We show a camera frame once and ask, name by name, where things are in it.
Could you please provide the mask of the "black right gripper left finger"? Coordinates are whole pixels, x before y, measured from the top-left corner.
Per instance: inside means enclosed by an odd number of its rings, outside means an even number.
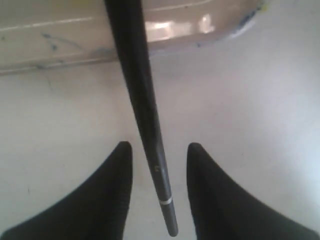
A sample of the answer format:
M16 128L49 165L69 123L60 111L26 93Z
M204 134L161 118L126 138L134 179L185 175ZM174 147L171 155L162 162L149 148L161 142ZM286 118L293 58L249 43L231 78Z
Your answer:
M121 141L77 189L7 229L2 240L121 240L133 185L133 153Z

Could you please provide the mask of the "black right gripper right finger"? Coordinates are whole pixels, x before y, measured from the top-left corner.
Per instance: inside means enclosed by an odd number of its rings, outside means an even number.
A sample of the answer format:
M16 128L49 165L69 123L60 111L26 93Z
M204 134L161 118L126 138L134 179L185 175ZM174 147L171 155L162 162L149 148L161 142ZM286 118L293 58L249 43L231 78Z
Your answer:
M203 146L187 149L187 191L198 240L318 240L319 234L238 185Z

